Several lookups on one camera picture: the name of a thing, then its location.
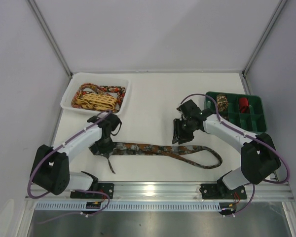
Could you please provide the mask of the orange grey floral tie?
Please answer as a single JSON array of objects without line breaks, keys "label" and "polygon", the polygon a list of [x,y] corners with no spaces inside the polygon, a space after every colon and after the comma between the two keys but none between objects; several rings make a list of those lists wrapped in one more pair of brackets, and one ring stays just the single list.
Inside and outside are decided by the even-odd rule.
[{"label": "orange grey floral tie", "polygon": [[[116,145],[116,149],[114,150],[112,156],[167,156],[171,157],[190,165],[193,165],[202,169],[214,169],[218,168],[222,165],[222,157],[213,149],[200,146],[200,145],[187,145],[187,146],[160,146],[153,144],[141,144],[141,143],[126,143],[126,142],[114,142]],[[195,161],[186,159],[183,157],[184,155],[190,155],[201,151],[208,151],[211,153],[216,159],[217,163],[214,165],[202,165]],[[110,162],[110,156],[104,156],[104,152],[102,153],[102,157],[105,157],[108,161],[109,168],[112,173],[115,173],[113,166]]]}]

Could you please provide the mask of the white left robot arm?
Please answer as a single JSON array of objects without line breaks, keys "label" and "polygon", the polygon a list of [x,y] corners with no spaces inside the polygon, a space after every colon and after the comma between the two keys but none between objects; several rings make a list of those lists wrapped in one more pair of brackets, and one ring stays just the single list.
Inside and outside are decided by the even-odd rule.
[{"label": "white left robot arm", "polygon": [[112,113],[104,117],[92,116],[83,129],[58,146],[41,145],[36,152],[27,192],[32,199],[31,185],[36,184],[47,194],[60,195],[66,190],[72,192],[99,194],[98,179],[85,171],[71,172],[70,163],[85,149],[93,155],[109,158],[116,149],[112,140],[114,131],[119,131],[122,122]]}]

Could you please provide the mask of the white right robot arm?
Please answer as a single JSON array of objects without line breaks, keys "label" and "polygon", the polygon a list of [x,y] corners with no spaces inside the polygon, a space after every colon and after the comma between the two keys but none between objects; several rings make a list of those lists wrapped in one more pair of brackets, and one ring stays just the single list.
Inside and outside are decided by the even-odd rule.
[{"label": "white right robot arm", "polygon": [[173,143],[190,142],[195,131],[202,131],[220,138],[240,154],[240,167],[222,177],[227,189],[257,185],[281,166],[268,134],[243,130],[211,109],[201,110],[192,100],[180,104],[177,110],[181,117],[174,119]]}]

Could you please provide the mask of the rolled leopard pattern tie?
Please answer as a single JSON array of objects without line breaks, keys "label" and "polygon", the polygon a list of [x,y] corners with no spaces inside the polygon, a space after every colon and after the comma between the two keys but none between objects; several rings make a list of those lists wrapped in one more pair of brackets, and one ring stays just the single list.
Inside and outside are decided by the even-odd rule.
[{"label": "rolled leopard pattern tie", "polygon": [[218,94],[216,97],[217,107],[219,111],[226,111],[228,108],[228,100],[225,94]]}]

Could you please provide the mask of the gold patterned tie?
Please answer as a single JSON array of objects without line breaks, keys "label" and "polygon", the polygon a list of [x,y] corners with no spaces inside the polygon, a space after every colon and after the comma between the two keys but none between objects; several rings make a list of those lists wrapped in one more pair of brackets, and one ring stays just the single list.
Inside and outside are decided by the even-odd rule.
[{"label": "gold patterned tie", "polygon": [[92,111],[113,111],[116,108],[117,99],[111,95],[96,94],[94,92],[82,92],[74,96],[71,106],[77,109]]}]

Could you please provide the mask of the rolled red tie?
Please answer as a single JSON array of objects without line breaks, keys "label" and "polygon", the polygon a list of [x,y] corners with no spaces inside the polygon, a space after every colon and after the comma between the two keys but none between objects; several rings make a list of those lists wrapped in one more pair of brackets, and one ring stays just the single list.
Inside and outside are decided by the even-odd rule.
[{"label": "rolled red tie", "polygon": [[239,104],[239,112],[240,113],[249,113],[250,108],[249,108],[249,101],[246,97],[240,97],[238,99],[238,104]]}]

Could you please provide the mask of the green compartment organizer tray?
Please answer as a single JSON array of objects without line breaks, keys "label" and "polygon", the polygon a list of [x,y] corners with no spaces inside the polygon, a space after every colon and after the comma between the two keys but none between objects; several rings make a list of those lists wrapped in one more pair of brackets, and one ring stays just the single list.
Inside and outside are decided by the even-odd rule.
[{"label": "green compartment organizer tray", "polygon": [[[226,111],[219,111],[220,116],[230,123],[256,134],[267,131],[263,103],[260,97],[255,95],[208,91],[206,95],[210,96],[210,99],[205,99],[204,107],[214,111],[215,105],[212,99],[216,101],[216,97],[220,93],[225,94],[228,100],[228,108]],[[238,99],[240,97],[246,97],[249,101],[250,112],[247,114],[239,112]]]}]

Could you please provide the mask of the white perforated plastic basket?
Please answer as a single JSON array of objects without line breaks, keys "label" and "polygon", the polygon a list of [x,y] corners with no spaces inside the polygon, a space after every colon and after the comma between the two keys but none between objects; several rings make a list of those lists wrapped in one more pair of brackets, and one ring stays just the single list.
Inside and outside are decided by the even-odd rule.
[{"label": "white perforated plastic basket", "polygon": [[96,115],[106,110],[121,114],[126,108],[131,82],[116,76],[92,73],[73,75],[61,100],[61,107],[78,113]]}]

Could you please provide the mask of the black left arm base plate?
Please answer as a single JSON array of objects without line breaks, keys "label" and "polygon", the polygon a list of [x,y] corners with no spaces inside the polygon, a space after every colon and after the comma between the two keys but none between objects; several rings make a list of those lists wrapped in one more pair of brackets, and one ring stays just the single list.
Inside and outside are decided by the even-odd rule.
[{"label": "black left arm base plate", "polygon": [[[113,198],[114,184],[113,183],[95,183],[92,184],[88,191],[101,192]],[[86,192],[71,192],[70,198],[73,199],[106,199],[102,194],[86,193]]]}]

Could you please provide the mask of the aluminium front rail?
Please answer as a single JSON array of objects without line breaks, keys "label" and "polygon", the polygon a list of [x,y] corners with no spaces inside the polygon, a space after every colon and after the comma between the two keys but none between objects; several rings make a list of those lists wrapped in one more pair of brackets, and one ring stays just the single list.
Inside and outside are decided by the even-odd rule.
[{"label": "aluminium front rail", "polygon": [[[198,182],[114,182],[113,200],[124,201],[192,201],[202,200]],[[245,187],[247,198],[255,191],[253,201],[294,201],[288,183],[262,182]]]}]

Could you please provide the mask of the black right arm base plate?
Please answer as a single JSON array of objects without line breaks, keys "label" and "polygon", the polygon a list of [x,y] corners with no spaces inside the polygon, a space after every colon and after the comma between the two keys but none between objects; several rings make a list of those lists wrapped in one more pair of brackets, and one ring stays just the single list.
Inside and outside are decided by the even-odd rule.
[{"label": "black right arm base plate", "polygon": [[247,199],[247,194],[244,186],[240,186],[234,190],[228,189],[224,184],[217,183],[201,184],[199,191],[203,199]]}]

